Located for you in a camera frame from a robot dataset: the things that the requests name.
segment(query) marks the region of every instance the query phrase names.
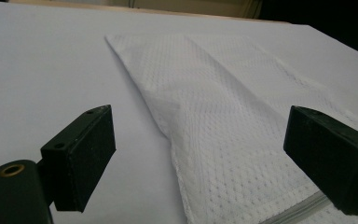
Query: black plastic block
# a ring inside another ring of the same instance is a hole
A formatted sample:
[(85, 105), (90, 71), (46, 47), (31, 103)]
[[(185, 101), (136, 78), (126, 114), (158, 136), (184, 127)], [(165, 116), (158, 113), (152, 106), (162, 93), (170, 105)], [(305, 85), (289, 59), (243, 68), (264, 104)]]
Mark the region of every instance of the black plastic block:
[(57, 210), (84, 211), (115, 151), (110, 105), (83, 113), (42, 147)]
[(358, 215), (358, 132), (316, 110), (292, 106), (284, 150), (336, 208)]

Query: folded fabric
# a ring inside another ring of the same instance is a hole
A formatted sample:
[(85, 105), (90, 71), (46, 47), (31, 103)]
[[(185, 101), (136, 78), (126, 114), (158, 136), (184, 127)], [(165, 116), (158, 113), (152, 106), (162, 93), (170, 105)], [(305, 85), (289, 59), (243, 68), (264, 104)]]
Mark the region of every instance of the folded fabric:
[[(319, 192), (282, 149), (291, 105), (323, 111), (358, 129), (358, 120), (332, 101), (323, 85), (246, 37), (107, 40), (171, 140), (189, 223), (288, 223), (290, 214), (276, 217)], [(358, 217), (329, 204), (298, 221), (358, 223)]]

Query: screw hole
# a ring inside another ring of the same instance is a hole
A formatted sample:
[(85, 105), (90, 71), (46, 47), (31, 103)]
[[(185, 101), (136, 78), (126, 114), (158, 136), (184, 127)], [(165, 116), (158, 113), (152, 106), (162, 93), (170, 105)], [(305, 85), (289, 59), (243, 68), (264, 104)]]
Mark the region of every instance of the screw hole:
[(7, 168), (3, 169), (0, 173), (2, 177), (10, 177), (13, 175), (19, 174), (22, 170), (24, 170), (25, 166), (22, 164), (15, 164), (8, 166)]
[(314, 115), (322, 115), (323, 113), (317, 110), (312, 111), (312, 114)]
[(55, 145), (54, 147), (55, 148), (62, 148), (63, 146), (65, 146), (64, 143), (59, 143), (59, 144)]

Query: white table surface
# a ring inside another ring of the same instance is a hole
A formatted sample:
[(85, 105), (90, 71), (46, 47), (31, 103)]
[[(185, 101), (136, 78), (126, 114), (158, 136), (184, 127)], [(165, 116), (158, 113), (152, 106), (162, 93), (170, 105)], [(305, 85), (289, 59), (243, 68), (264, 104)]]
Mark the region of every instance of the white table surface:
[(104, 40), (150, 33), (246, 35), (358, 116), (358, 52), (309, 26), (0, 3), (0, 165), (39, 161), (82, 112), (113, 108), (117, 152), (84, 214), (52, 205), (55, 223), (186, 223), (170, 143)]

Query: zipper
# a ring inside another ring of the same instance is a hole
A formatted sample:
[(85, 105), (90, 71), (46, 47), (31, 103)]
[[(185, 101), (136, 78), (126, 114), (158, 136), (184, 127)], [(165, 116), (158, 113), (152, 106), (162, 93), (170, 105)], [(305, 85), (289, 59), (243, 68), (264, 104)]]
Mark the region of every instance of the zipper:
[(306, 200), (298, 203), (286, 211), (271, 217), (261, 224), (292, 224), (304, 220), (319, 212), (331, 202), (321, 191), (309, 196)]

